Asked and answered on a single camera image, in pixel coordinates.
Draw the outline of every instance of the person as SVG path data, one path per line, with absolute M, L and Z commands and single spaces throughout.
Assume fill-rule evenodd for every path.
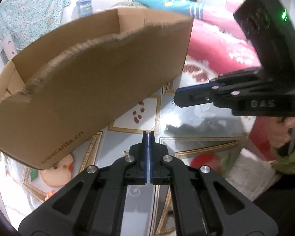
M 276 117 L 265 118 L 265 133 L 274 151 L 290 141 L 289 129 L 295 127 L 295 118 L 278 121 Z M 282 177 L 254 204 L 276 221 L 278 236 L 295 236 L 295 149 L 288 156 L 277 155 L 277 160 L 271 164 Z

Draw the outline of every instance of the green indicator light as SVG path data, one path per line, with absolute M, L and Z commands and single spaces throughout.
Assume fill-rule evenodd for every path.
M 286 21 L 286 19 L 287 19 L 287 16 L 286 16 L 286 9 L 285 9 L 285 11 L 284 11 L 283 14 L 282 14 L 282 19 L 285 19 L 284 21 Z

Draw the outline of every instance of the person's hand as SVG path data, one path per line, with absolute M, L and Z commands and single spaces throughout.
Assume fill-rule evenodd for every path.
M 278 122 L 277 117 L 265 118 L 265 133 L 267 134 L 270 145 L 280 148 L 289 142 L 289 129 L 295 127 L 295 117 L 286 118 L 283 122 Z

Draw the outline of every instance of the blue pillow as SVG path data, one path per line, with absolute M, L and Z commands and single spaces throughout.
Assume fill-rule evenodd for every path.
M 193 18 L 203 19 L 203 3 L 191 2 L 190 0 L 134 0 L 151 9 L 173 11 L 190 15 Z

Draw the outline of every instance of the cardboard box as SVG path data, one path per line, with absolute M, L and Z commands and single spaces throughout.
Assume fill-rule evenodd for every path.
M 181 73 L 192 24 L 176 13 L 118 8 L 33 42 L 0 74 L 0 150 L 50 168 Z

